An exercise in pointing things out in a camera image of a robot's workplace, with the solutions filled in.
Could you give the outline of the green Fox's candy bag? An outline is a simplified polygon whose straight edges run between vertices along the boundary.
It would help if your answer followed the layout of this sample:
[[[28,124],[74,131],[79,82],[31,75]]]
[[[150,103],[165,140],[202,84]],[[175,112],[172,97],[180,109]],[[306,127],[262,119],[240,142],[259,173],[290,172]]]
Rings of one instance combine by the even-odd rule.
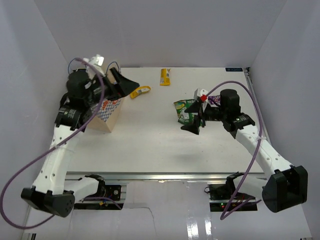
[[[197,113],[188,113],[185,112],[195,102],[194,99],[185,99],[174,102],[174,107],[178,116],[178,122],[182,125],[187,125],[193,122],[194,116],[197,116]]]

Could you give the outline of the yellow snack pack curled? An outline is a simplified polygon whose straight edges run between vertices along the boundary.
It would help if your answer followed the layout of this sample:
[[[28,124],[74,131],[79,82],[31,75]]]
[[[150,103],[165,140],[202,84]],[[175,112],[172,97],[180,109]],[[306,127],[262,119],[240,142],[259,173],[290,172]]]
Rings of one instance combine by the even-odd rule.
[[[136,88],[133,92],[131,92],[129,96],[131,99],[135,99],[138,96],[140,96],[142,94],[146,94],[150,91],[151,91],[150,86],[140,86],[140,87]]]

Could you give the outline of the purple M&M's packet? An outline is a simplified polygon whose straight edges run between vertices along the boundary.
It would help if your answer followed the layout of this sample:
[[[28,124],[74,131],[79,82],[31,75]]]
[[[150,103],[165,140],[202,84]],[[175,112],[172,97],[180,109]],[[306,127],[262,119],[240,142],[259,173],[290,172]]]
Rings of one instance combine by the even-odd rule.
[[[219,106],[221,101],[220,95],[211,95],[208,97],[208,102],[210,105],[216,105]]]

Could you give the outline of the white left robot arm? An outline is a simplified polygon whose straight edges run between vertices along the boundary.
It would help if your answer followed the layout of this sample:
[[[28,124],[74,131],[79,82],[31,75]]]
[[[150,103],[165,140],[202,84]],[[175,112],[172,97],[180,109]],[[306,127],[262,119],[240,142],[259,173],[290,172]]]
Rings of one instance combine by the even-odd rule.
[[[76,202],[105,196],[105,180],[97,174],[88,174],[65,189],[65,178],[76,145],[86,130],[85,123],[94,115],[99,102],[115,101],[128,96],[139,83],[124,77],[116,68],[111,68],[114,82],[106,75],[89,75],[84,69],[69,74],[66,94],[60,101],[54,121],[52,152],[46,155],[43,166],[30,188],[24,188],[21,198],[36,210],[67,217]]]

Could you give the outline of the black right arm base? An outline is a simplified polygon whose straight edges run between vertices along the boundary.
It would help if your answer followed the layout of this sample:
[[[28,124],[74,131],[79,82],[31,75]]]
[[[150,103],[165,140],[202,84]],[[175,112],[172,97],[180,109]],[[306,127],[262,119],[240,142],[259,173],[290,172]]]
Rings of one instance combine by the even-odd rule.
[[[222,213],[234,190],[236,189],[235,186],[230,186],[227,178],[231,176],[242,176],[243,173],[235,172],[229,174],[225,180],[220,183],[208,183],[207,186],[203,189],[204,193],[208,195],[209,198],[209,209],[211,213]],[[247,199],[249,201],[243,205],[242,207],[238,208],[237,212],[256,212],[258,210],[258,204],[255,197],[252,197],[248,194],[238,192],[232,200],[227,212],[237,208],[241,204],[243,204]]]

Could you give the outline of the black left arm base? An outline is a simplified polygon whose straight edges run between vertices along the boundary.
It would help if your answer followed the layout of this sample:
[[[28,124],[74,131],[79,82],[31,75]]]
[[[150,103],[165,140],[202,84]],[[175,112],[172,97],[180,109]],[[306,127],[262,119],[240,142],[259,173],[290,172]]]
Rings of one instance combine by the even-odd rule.
[[[123,203],[121,200],[121,185],[106,184],[105,179],[97,174],[89,174],[85,177],[93,178],[98,181],[98,188],[95,194],[88,195],[86,200],[74,205],[75,210],[121,210]]]

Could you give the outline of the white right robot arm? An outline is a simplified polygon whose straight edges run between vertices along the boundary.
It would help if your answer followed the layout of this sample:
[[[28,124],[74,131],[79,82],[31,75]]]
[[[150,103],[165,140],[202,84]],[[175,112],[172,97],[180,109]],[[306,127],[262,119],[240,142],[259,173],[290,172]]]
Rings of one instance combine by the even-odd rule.
[[[301,165],[291,164],[260,135],[254,120],[241,111],[237,91],[222,90],[217,106],[209,104],[207,94],[208,91],[201,88],[194,92],[194,102],[185,110],[194,114],[194,119],[181,129],[198,135],[207,121],[222,122],[224,129],[246,148],[266,177],[263,180],[236,172],[227,177],[222,187],[226,195],[236,200],[245,194],[264,202],[273,213],[305,203],[308,194],[307,170]]]

